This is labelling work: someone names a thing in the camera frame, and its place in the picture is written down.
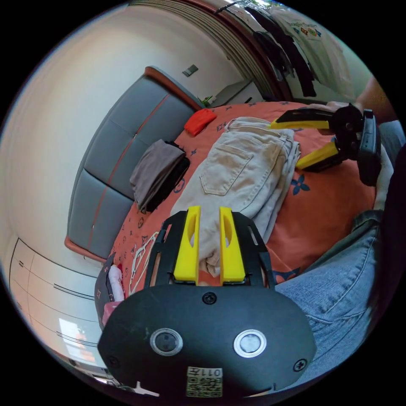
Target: white wardrobe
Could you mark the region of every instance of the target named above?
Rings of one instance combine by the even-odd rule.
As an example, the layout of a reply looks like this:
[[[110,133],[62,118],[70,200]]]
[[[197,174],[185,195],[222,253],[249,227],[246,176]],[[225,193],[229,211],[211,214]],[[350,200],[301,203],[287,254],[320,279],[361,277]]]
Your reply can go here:
[[[101,330],[94,305],[95,281],[17,241],[10,265],[10,291],[22,317],[52,350],[106,368],[97,351]]]

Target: gray headboard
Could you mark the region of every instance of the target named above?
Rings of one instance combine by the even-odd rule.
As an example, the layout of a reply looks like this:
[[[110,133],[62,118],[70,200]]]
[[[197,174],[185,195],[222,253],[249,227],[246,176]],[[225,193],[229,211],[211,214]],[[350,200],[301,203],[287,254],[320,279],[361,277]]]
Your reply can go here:
[[[148,66],[110,109],[80,163],[65,245],[98,261],[108,257],[133,202],[135,165],[158,139],[174,141],[201,102],[159,68]]]

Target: person's leg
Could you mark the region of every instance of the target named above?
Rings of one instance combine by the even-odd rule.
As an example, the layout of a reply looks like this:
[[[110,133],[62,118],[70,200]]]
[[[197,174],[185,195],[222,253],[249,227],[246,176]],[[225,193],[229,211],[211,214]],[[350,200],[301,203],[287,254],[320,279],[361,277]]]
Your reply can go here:
[[[405,145],[406,138],[402,125],[399,121],[383,123],[379,126],[381,142],[389,155],[392,165],[395,165],[396,156],[400,149]]]
[[[377,301],[375,281],[380,270],[381,217],[379,210],[362,213],[355,219],[350,235],[303,274],[276,286],[276,291],[304,311],[317,346],[314,360],[289,388],[344,362],[376,323],[373,316]]]

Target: folded clothes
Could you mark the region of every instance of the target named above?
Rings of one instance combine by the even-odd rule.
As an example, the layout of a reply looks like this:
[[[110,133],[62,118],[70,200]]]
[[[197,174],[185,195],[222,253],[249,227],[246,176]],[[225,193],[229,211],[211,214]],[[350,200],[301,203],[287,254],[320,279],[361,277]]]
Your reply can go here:
[[[202,132],[207,124],[211,123],[217,114],[209,109],[202,109],[197,111],[185,124],[185,130],[194,137]]]
[[[176,182],[171,185],[170,190],[176,187],[181,179],[180,176],[189,167],[186,165],[189,160],[185,155],[185,151],[175,143],[163,140],[156,141],[145,151],[130,178],[134,200],[141,212],[155,210],[157,205],[167,197],[169,180]]]
[[[299,155],[293,130],[271,130],[269,122],[252,117],[227,124],[171,210],[173,215],[201,207],[201,270],[219,274],[221,206],[251,218],[264,241],[269,239]]]

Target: screw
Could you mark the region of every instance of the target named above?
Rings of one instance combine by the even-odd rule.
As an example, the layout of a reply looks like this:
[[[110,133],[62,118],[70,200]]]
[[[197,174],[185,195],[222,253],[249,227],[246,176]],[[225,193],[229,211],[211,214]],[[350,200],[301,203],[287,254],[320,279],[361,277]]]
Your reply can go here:
[[[213,292],[207,292],[203,295],[203,303],[206,303],[207,305],[213,305],[216,303],[217,296]]]
[[[109,363],[111,368],[119,368],[120,367],[120,361],[114,357],[113,355],[109,355],[107,362]]]
[[[293,370],[295,372],[300,372],[305,368],[306,365],[307,365],[307,360],[302,358],[299,361],[296,361],[295,365],[293,366]]]

